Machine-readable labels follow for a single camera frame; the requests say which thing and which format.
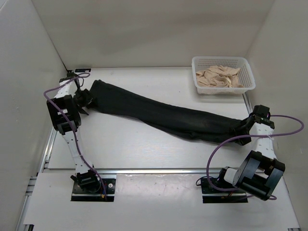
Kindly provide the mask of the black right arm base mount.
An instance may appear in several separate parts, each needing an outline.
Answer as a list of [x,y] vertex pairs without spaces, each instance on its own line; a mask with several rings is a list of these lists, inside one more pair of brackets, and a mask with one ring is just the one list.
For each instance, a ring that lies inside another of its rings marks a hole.
[[248,196],[244,191],[219,191],[208,183],[206,177],[199,178],[195,184],[197,187],[201,187],[203,204],[235,204],[248,202]]

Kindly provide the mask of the black trousers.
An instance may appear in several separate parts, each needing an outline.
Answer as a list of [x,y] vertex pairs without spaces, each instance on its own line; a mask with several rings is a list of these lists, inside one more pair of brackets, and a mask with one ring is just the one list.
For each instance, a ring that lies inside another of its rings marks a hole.
[[241,121],[161,103],[101,80],[94,81],[90,93],[96,98],[93,109],[100,113],[131,117],[186,140],[221,143],[235,137]]

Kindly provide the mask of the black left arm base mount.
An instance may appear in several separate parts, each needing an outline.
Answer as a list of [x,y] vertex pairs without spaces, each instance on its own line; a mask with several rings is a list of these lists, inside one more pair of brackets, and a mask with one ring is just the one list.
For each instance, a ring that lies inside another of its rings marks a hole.
[[103,187],[94,187],[93,189],[82,189],[74,182],[71,201],[72,202],[113,202],[115,199],[116,175],[103,175],[102,177],[106,195],[104,195]]

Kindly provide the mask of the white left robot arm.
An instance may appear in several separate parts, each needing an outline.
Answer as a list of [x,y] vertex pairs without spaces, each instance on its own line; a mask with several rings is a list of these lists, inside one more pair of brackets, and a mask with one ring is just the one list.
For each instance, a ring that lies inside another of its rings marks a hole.
[[91,162],[88,162],[82,154],[79,143],[81,142],[78,128],[81,126],[79,112],[81,108],[74,99],[73,90],[80,93],[80,76],[62,78],[59,86],[46,90],[43,95],[47,100],[47,108],[53,128],[61,134],[65,140],[71,157],[75,164],[75,174],[71,179],[81,188],[95,193],[101,187],[101,181]]

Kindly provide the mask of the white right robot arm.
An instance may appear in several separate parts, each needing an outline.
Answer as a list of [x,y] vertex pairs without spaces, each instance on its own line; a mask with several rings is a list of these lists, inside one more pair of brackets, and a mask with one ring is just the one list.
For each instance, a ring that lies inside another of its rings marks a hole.
[[270,199],[274,189],[285,172],[285,164],[278,161],[274,154],[270,135],[274,131],[274,122],[268,118],[254,116],[252,130],[264,138],[253,137],[253,148],[236,170],[226,167],[224,176],[216,180],[216,187],[221,192],[228,192],[232,187],[249,193],[263,201]]

